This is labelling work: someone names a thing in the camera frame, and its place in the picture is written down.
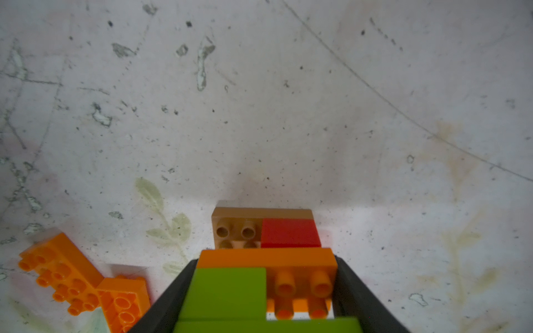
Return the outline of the green long lego brick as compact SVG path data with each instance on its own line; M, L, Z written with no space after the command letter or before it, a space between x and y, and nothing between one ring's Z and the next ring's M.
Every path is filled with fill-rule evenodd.
M178 321L174 332L191 333L363 333L357 318L296 321Z

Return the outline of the tan 2x4 lego plate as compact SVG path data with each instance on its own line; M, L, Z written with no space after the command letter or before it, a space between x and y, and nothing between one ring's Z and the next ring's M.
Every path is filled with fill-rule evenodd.
M264 219L310 219L309 209L216 207L212 213L215 249L259 248Z

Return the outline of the orange 2x4 lego plate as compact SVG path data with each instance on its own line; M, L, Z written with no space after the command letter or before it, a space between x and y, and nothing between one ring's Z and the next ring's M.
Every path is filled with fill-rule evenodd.
M197 267L265 269L267 311L289 320L328 317L338 265L330 248L243 248L205 250Z

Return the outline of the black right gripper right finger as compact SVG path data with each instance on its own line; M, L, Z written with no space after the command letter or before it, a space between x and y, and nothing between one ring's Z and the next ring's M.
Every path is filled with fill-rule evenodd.
M335 316L357 317L363 332L409 333L409 330L380 302L374 293L340 257L333 289Z

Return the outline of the red square lego brick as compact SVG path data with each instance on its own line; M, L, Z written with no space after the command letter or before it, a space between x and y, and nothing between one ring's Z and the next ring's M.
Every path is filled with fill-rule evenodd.
M321 248L313 219L264 219L262 248Z

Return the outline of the green square lego brick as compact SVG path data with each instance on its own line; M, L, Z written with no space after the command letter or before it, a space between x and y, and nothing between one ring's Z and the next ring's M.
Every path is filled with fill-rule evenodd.
M179 321L265 321L267 272L263 268L197 269Z

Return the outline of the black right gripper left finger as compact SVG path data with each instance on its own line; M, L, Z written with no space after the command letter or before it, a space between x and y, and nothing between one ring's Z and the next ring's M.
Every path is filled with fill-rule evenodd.
M191 260L129 333L170 333L191 285L198 260Z

